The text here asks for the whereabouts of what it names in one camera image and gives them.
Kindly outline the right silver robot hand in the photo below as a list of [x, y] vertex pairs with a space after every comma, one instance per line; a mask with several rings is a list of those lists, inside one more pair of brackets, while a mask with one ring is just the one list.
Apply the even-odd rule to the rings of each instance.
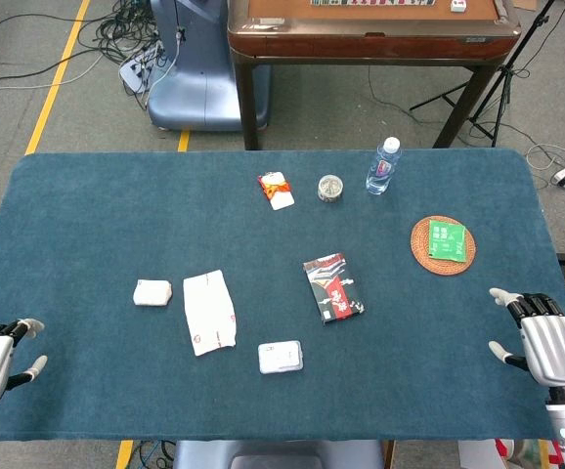
[[529, 372], [542, 386], [565, 387], [565, 315], [558, 304], [542, 293], [512, 293], [497, 287], [489, 293], [510, 312], [524, 350], [517, 356], [491, 341], [488, 346], [494, 356]]

